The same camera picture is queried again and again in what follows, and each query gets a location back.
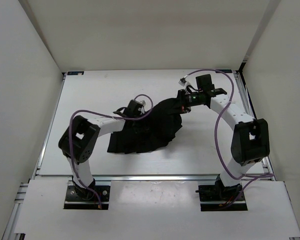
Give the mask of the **black pleated skirt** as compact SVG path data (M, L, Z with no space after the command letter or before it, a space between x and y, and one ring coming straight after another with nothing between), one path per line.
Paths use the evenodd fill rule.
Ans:
M126 121L121 131L113 132L108 153L148 153L166 147L182 128L182 105L177 98L156 104L151 113L138 121Z

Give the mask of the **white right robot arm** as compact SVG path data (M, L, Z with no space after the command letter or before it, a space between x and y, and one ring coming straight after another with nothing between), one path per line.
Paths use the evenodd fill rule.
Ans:
M232 129L231 159L229 163L221 162L224 170L217 177L211 193L220 200L236 196L241 190L241 179L247 177L248 170L270 154L267 121L245 113L222 88L192 93L182 89L178 91L177 98L182 110L204 105L218 114L214 130L216 145L220 120L223 119Z

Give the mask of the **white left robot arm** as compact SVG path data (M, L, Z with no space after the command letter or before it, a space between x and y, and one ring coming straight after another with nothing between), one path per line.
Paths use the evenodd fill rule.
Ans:
M103 116L87 119L77 115L70 119L58 147L70 164L74 190L81 199L90 201L96 198L101 201L89 163L98 137L123 130L126 121L139 121L145 117Z

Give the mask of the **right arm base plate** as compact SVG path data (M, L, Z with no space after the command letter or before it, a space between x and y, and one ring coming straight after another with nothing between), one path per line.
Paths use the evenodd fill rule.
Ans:
M200 210L202 212L247 211L242 185L231 187L215 185L199 185L195 191L199 194Z

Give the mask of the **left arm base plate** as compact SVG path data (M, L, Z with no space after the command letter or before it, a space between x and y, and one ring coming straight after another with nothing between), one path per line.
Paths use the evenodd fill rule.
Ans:
M72 182L68 182L63 208L65 210L108 210L110 203L110 185L95 185L94 191L98 197L87 189L78 188Z

